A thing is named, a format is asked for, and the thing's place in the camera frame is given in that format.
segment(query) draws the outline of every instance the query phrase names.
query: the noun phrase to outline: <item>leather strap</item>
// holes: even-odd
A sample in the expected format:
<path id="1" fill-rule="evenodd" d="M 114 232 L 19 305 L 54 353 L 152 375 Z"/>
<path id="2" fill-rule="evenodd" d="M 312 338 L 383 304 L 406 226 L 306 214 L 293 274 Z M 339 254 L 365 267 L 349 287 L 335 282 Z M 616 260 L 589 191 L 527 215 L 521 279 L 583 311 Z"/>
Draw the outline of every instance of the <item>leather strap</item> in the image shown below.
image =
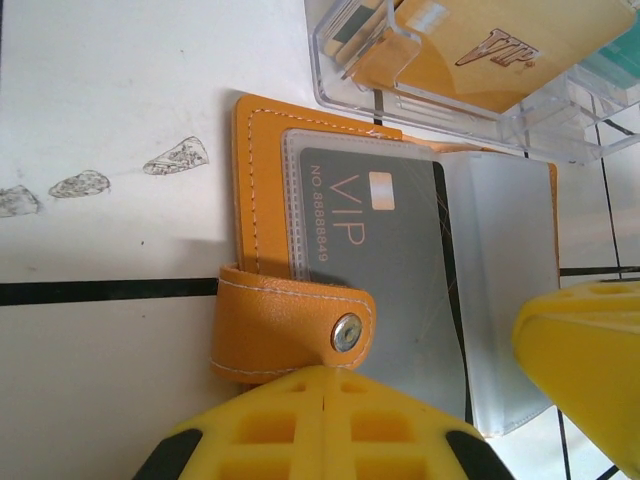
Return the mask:
<path id="1" fill-rule="evenodd" d="M 362 321 L 352 350 L 331 344 L 336 322 L 348 313 Z M 242 383 L 265 383 L 310 365 L 355 368 L 367 356 L 375 304 L 362 290 L 220 270 L 211 369 Z"/>

